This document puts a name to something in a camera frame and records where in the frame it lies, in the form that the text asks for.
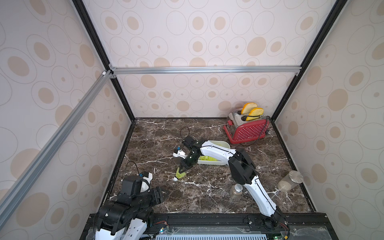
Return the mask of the yellow shuttlecock seven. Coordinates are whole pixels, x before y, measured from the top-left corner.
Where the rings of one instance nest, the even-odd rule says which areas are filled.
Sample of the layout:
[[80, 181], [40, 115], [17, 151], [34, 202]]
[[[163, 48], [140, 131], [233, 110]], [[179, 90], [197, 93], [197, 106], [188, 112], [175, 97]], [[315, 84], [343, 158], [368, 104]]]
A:
[[200, 156], [199, 161], [213, 161], [217, 162], [218, 160], [209, 156]]

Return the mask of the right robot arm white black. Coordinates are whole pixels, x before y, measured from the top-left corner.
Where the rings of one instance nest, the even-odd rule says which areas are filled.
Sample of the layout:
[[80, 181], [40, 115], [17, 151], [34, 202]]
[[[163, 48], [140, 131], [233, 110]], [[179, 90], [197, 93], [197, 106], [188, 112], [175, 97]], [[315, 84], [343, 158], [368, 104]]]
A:
[[256, 166], [243, 148], [237, 150], [224, 148], [208, 140], [195, 140], [191, 136], [186, 136], [182, 146], [174, 149], [173, 156], [180, 160], [176, 179], [183, 178], [184, 173], [196, 165], [199, 158], [203, 156], [225, 163], [229, 166], [234, 181], [245, 187], [258, 205], [264, 216], [262, 222], [265, 229], [273, 231], [280, 226], [285, 231], [290, 230], [285, 215], [264, 189]]

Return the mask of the yellow shuttlecock nine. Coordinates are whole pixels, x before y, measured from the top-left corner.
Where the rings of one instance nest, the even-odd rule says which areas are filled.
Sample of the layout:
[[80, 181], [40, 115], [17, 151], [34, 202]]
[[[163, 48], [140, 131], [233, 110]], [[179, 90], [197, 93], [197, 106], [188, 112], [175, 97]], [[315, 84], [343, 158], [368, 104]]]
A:
[[176, 171], [176, 174], [175, 174], [175, 176], [173, 178], [173, 181], [176, 182], [176, 181], [182, 179], [183, 177], [186, 176], [186, 174], [187, 174], [186, 172], [181, 172], [180, 167], [178, 167], [177, 171]]

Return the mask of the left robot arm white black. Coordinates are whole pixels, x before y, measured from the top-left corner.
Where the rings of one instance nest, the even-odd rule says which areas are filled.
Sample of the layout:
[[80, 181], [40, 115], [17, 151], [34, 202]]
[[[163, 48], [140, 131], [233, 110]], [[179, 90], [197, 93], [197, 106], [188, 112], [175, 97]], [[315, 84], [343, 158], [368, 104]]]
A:
[[153, 207], [164, 202], [160, 187], [151, 188], [153, 174], [142, 172], [123, 179], [115, 201], [107, 201], [98, 211], [96, 240], [139, 240], [153, 226]]

